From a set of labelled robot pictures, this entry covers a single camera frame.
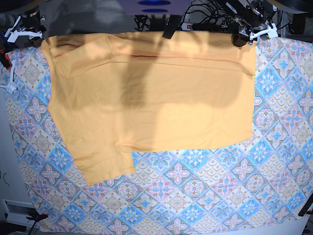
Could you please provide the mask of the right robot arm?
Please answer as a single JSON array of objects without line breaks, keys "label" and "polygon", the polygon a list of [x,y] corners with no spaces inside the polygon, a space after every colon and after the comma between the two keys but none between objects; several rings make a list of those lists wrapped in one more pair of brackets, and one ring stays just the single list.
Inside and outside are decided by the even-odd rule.
[{"label": "right robot arm", "polygon": [[42,24],[44,20],[45,16],[40,15],[39,7],[34,7],[19,14],[2,37],[13,48],[40,47],[45,39],[46,28]]}]

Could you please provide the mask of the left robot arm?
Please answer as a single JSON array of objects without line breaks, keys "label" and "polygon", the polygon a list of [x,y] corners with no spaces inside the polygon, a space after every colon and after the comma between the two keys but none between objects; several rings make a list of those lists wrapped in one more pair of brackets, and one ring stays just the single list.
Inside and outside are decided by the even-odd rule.
[{"label": "left robot arm", "polygon": [[277,7],[265,0],[252,0],[244,6],[238,0],[222,0],[219,4],[232,18],[232,44],[242,47],[252,45],[258,37],[278,37],[276,24],[271,21]]}]

